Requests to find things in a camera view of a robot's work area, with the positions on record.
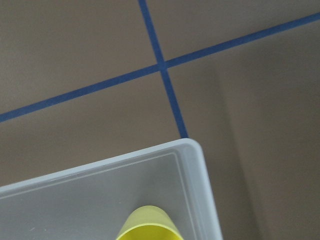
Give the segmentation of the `yellow plastic cup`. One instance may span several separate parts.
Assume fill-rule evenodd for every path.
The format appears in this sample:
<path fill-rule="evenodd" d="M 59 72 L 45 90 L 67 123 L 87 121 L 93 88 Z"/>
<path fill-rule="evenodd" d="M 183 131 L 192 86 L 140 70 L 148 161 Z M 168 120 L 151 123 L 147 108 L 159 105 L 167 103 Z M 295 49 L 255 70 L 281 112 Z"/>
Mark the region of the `yellow plastic cup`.
<path fill-rule="evenodd" d="M 124 222 L 118 240 L 182 240 L 169 215 L 161 208 L 145 205 L 134 210 Z"/>

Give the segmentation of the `clear plastic bin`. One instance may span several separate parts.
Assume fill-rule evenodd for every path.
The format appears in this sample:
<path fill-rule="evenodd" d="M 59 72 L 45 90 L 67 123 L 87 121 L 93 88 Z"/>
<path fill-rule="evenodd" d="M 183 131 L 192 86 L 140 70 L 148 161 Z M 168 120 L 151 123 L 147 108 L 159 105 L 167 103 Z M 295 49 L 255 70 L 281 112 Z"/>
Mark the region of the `clear plastic bin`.
<path fill-rule="evenodd" d="M 142 206 L 164 210 L 186 240 L 222 231 L 203 150 L 182 138 L 0 189 L 3 240 L 114 240 Z"/>

